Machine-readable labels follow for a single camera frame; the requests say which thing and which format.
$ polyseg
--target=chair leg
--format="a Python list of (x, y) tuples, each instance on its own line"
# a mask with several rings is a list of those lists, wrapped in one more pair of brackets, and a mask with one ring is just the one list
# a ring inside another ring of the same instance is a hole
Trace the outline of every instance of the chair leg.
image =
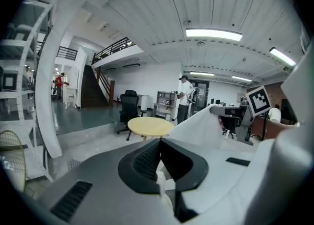
[(127, 138), (127, 141), (129, 141), (130, 140), (130, 136), (131, 136), (131, 130), (129, 131), (129, 136), (128, 136), (128, 138)]

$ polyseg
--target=white shelving unit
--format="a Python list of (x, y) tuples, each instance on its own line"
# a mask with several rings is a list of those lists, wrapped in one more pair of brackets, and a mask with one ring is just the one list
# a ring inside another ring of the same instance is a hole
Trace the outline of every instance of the white shelving unit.
[(16, 88), (11, 91), (0, 91), (0, 99), (16, 100), (19, 120), (0, 121), (0, 131), (13, 131), (21, 140), (24, 148), (26, 160), (26, 175), (28, 179), (34, 179), (40, 176), (46, 176), (53, 181), (48, 171), (48, 154), (44, 145), (37, 145), (36, 138), (36, 108), (31, 107), (28, 114), (32, 119), (25, 119), (23, 99), (27, 99), (29, 104), (32, 101), (34, 106), (34, 97), (28, 96), (33, 94), (33, 89), (23, 87), (25, 80), (26, 62), (33, 63), (34, 76), (37, 67), (37, 38), (39, 33), (48, 33), (51, 27), (52, 4), (44, 2), (25, 0), (22, 2), (18, 12), (12, 19), (10, 29), (14, 32), (14, 27), (18, 29), (18, 34), (14, 39), (4, 39), (0, 42), (0, 62), (6, 65), (4, 72), (11, 71), (10, 74), (17, 74)]

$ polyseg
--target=fluorescent light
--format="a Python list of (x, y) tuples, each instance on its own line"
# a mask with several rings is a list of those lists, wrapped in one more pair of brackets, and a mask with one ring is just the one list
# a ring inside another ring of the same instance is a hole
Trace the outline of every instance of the fluorescent light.
[(139, 63), (135, 63), (135, 64), (129, 64), (129, 65), (124, 65), (123, 68), (132, 68), (132, 67), (138, 67), (141, 66)]
[(234, 33), (230, 31), (222, 31), (216, 29), (204, 29), (204, 28), (187, 28), (187, 37), (218, 37), (225, 38), (234, 41), (239, 41), (242, 38), (242, 34)]
[(295, 66), (296, 65), (295, 61), (293, 61), (291, 58), (287, 57), (285, 54), (281, 53), (276, 48), (271, 48), (271, 50), (269, 52), (271, 54), (273, 54), (274, 56), (280, 58), (282, 61), (286, 62), (290, 66)]
[(247, 82), (251, 82), (252, 81), (252, 80), (249, 80), (249, 79), (246, 79), (246, 78), (240, 78), (240, 77), (235, 77), (235, 76), (233, 76), (232, 78), (244, 80), (244, 81), (247, 81)]
[(192, 75), (202, 75), (202, 76), (214, 76), (212, 73), (202, 73), (202, 72), (190, 72)]

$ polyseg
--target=doorway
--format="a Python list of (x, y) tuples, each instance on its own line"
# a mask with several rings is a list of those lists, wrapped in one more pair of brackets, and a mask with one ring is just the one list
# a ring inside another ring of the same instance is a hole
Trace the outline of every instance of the doorway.
[(195, 111), (199, 112), (207, 105), (209, 81), (191, 79), (189, 82), (197, 91), (195, 98)]

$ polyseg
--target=black office chair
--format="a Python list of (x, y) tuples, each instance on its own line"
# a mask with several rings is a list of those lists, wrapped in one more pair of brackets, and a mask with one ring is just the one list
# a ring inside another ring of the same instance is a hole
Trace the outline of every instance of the black office chair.
[(125, 128), (122, 130), (117, 131), (117, 134), (124, 131), (129, 131), (129, 136), (127, 141), (130, 140), (131, 130), (128, 128), (128, 122), (136, 117), (137, 115), (137, 104), (138, 104), (138, 95), (134, 90), (126, 90), (125, 94), (120, 96), (121, 104), (122, 104), (122, 111), (120, 111), (120, 122), (125, 124)]

